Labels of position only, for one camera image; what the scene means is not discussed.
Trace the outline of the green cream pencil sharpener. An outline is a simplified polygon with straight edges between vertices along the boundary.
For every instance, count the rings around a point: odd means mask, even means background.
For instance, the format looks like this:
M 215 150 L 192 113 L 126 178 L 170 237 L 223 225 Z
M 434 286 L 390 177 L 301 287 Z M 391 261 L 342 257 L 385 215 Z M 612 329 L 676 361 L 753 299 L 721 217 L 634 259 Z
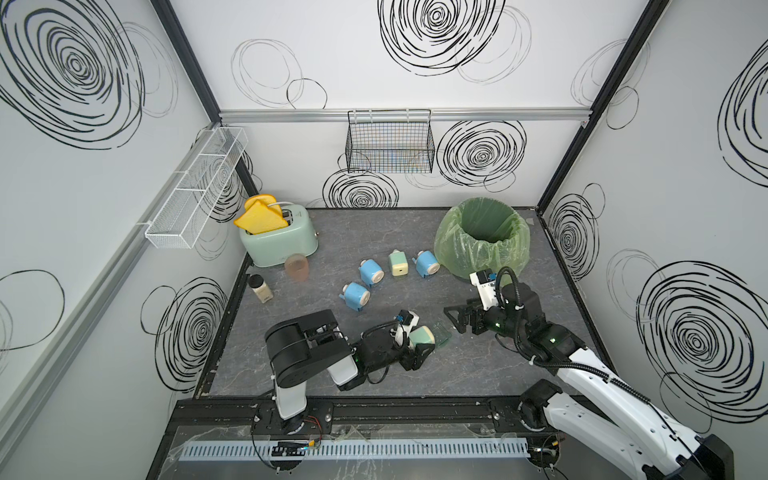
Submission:
M 415 349 L 418 345 L 434 345 L 435 336 L 428 326 L 421 326 L 409 334 L 409 347 Z

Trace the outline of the clear green shavings tray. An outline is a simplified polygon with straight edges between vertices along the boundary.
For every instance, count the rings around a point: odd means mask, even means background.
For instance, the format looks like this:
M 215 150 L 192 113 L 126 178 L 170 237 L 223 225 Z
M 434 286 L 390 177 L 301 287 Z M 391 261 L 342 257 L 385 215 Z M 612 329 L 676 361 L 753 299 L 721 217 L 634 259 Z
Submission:
M 435 322 L 430 326 L 434 336 L 434 342 L 437 349 L 445 347 L 452 339 L 452 331 L 445 327 L 443 323 Z

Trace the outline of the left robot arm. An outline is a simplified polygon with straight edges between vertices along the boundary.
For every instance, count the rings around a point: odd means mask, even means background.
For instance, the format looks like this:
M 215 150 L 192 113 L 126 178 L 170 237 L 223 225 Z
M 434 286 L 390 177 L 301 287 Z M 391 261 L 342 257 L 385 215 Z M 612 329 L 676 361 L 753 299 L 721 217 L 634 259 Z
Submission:
M 385 323 L 349 341 L 329 309 L 280 322 L 267 330 L 267 348 L 273 401 L 283 421 L 299 420 L 307 413 L 306 384 L 326 372 L 341 391 L 374 381 L 370 375 L 387 374 L 394 364 L 406 371 L 421 368 L 437 346 L 435 334 L 419 324 L 413 311 L 401 310 Z

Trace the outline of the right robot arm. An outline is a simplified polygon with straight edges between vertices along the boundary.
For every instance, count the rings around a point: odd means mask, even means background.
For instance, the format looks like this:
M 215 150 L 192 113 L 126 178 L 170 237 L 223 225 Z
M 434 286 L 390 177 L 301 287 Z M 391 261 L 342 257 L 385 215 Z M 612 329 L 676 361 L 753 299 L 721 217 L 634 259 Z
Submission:
M 541 379 L 520 396 L 518 416 L 531 431 L 548 427 L 589 447 L 632 479 L 732 479 L 735 455 L 718 436 L 700 436 L 624 382 L 584 341 L 547 320 L 524 283 L 487 281 L 478 296 L 445 308 L 454 328 L 509 338 L 516 353 L 578 390 L 589 410 Z

